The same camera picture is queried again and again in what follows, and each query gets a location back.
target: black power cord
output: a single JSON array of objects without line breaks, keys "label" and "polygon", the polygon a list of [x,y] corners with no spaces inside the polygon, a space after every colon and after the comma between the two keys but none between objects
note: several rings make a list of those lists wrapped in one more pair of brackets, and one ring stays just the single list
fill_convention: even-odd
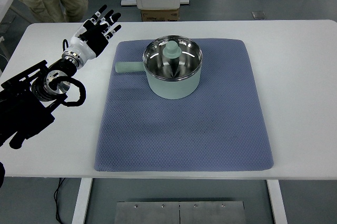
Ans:
[{"label": "black power cord", "polygon": [[60,213],[58,212],[58,192],[60,190],[60,187],[62,185],[62,183],[64,182],[65,178],[59,178],[58,179],[58,187],[56,189],[56,191],[54,192],[54,200],[56,203],[56,220],[60,223],[60,224],[64,224],[60,218]]}]

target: pot lid knob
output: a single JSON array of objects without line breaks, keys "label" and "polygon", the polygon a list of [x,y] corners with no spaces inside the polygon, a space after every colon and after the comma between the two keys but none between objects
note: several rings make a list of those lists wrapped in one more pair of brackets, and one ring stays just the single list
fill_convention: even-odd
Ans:
[{"label": "pot lid knob", "polygon": [[181,53],[182,53],[181,48],[175,41],[167,42],[163,50],[163,55],[169,59],[178,58],[181,55]]}]

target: cardboard box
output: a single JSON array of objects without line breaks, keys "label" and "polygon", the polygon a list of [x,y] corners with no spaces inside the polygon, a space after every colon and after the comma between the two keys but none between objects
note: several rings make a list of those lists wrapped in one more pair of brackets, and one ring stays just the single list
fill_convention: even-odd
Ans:
[{"label": "cardboard box", "polygon": [[142,9],[142,21],[178,21],[179,9]]}]

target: pot rim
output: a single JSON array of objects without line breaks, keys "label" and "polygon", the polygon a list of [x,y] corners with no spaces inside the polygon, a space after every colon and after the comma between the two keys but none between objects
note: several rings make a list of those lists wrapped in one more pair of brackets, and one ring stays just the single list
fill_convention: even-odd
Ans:
[{"label": "pot rim", "polygon": [[[155,43],[155,42],[158,42],[160,40],[164,41],[164,40],[170,40],[170,38],[181,38],[181,39],[184,39],[184,40],[188,40],[190,43],[192,43],[194,46],[196,46],[200,52],[200,62],[199,62],[199,65],[195,68],[195,70],[193,70],[191,73],[187,74],[187,75],[184,75],[184,76],[181,76],[181,77],[177,77],[177,78],[166,78],[166,77],[162,77],[162,76],[158,76],[158,75],[155,75],[154,73],[152,73],[151,71],[148,70],[146,64],[145,64],[145,55],[146,55],[146,52],[149,50],[149,48]],[[198,44],[196,44],[193,40],[191,40],[190,38],[187,38],[187,37],[184,37],[184,36],[180,36],[180,35],[168,35],[168,36],[162,36],[160,38],[157,38],[155,40],[153,40],[149,45],[147,45],[144,53],[143,53],[143,64],[144,64],[144,68],[146,70],[147,73],[149,73],[150,75],[154,76],[155,78],[159,79],[159,80],[162,80],[162,81],[166,81],[166,82],[177,82],[177,81],[182,81],[182,80],[185,80],[185,79],[188,79],[190,78],[191,76],[193,76],[197,71],[199,71],[199,69],[201,68],[201,65],[202,65],[202,51],[199,47]]]}]

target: table leg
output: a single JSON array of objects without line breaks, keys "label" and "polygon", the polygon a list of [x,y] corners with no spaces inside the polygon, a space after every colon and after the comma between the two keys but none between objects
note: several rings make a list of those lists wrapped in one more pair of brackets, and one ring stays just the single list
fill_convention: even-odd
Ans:
[{"label": "table leg", "polygon": [[287,224],[279,181],[267,180],[267,186],[275,224]]},{"label": "table leg", "polygon": [[84,224],[85,222],[92,182],[92,178],[81,179],[72,224]]}]

